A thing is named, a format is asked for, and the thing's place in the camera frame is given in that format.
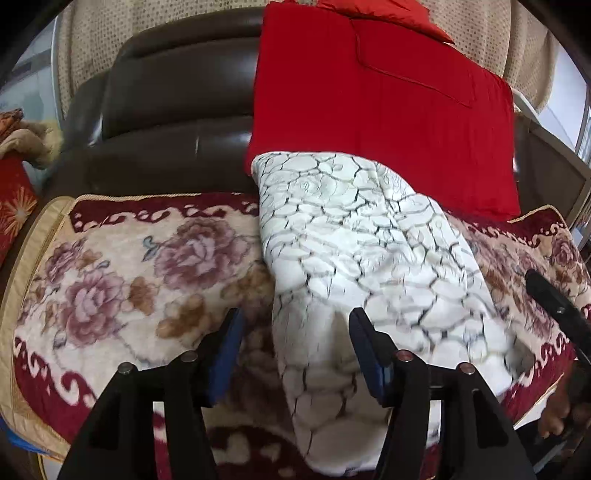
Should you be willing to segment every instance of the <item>brown leather sofa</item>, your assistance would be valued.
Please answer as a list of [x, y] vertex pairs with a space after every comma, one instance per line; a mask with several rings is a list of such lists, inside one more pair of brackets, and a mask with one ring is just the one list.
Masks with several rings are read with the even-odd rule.
[[[109, 71], [79, 88], [63, 152], [0, 268], [0, 295], [37, 213], [56, 196], [257, 192], [242, 160], [261, 25], [262, 8], [244, 8], [146, 30], [123, 45]], [[561, 167], [560, 155], [522, 123], [516, 125], [522, 210], [559, 204], [568, 188], [559, 206], [566, 217], [584, 194], [578, 188], [589, 187], [591, 170]]]

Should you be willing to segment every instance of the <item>white textured blanket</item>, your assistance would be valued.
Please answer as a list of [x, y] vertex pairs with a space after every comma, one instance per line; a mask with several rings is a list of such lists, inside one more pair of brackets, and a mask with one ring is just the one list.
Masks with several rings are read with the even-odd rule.
[[348, 335], [354, 307], [399, 348], [444, 367], [470, 361], [495, 394], [509, 388], [515, 336], [434, 200], [340, 153], [266, 153], [252, 171], [275, 278], [275, 350], [310, 466], [332, 475], [373, 468], [384, 442], [388, 412], [369, 395]]

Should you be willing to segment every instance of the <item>red pillow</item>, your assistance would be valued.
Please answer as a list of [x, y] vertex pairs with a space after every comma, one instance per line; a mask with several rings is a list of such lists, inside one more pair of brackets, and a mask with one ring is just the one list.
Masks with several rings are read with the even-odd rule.
[[270, 151], [345, 152], [391, 168], [443, 208], [505, 221], [519, 215], [513, 121], [509, 85], [450, 45], [271, 2], [245, 170]]
[[353, 18], [374, 18], [396, 23], [436, 40], [453, 39], [429, 20], [429, 9], [416, 0], [319, 0], [318, 7]]
[[0, 158], [0, 265], [36, 204], [22, 158], [7, 153]]

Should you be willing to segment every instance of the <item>human hand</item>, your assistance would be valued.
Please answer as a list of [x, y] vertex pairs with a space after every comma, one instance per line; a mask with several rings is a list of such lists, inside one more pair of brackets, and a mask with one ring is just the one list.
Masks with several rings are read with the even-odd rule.
[[569, 399], [569, 381], [573, 375], [573, 365], [569, 365], [562, 378], [558, 381], [556, 391], [550, 395], [540, 420], [538, 433], [542, 438], [550, 434], [561, 435], [564, 432], [564, 419], [569, 416], [572, 408], [572, 418], [579, 434], [569, 442], [570, 450], [574, 450], [583, 438], [585, 431], [591, 426], [591, 404], [580, 403], [571, 407]]

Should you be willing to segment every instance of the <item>metal screw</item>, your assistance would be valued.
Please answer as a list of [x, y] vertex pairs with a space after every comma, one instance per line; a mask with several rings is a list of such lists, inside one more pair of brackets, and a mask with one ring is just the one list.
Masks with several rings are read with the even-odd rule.
[[474, 365], [469, 364], [468, 362], [462, 362], [459, 366], [460, 370], [466, 375], [472, 375], [476, 371]]
[[129, 375], [131, 371], [135, 368], [135, 365], [131, 362], [123, 362], [117, 367], [117, 371], [121, 375]]
[[187, 350], [181, 355], [181, 362], [189, 364], [197, 359], [197, 352], [195, 350]]
[[399, 350], [396, 352], [396, 358], [401, 362], [410, 362], [414, 358], [414, 355], [409, 350]]

